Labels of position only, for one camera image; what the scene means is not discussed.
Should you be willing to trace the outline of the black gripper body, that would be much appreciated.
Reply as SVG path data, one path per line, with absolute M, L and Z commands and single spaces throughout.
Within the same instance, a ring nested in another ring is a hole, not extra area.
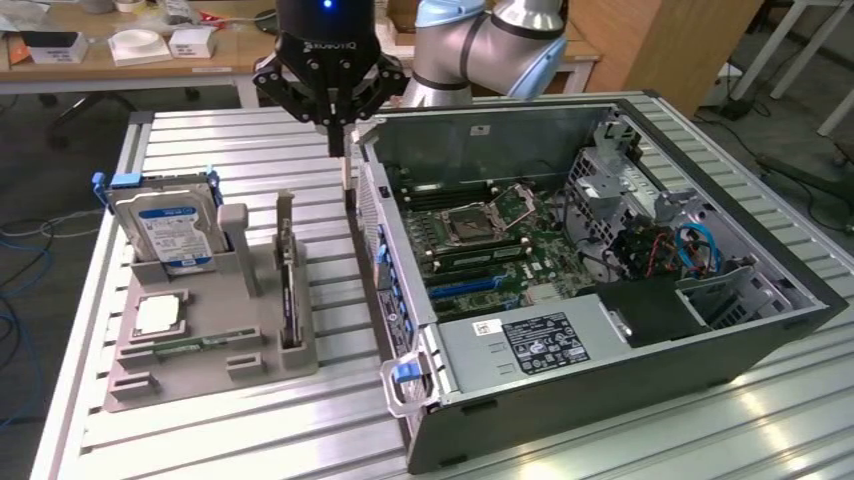
M 297 82 L 326 91 L 337 109 L 341 62 L 364 71 L 381 53 L 370 1 L 277 1 L 274 55 Z

